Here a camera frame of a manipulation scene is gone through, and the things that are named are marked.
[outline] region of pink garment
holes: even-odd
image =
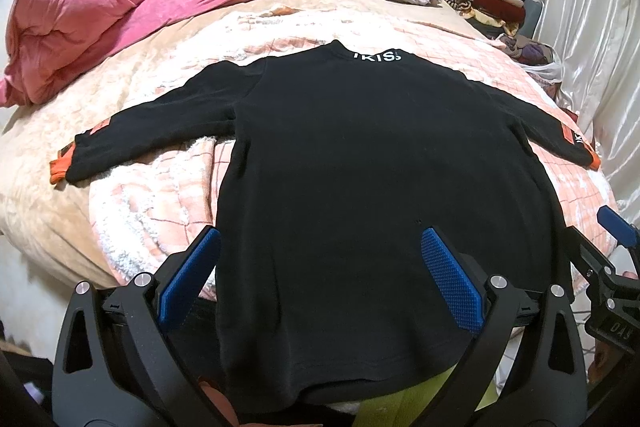
[[[0,107],[44,103],[156,30],[249,0],[14,0]]]

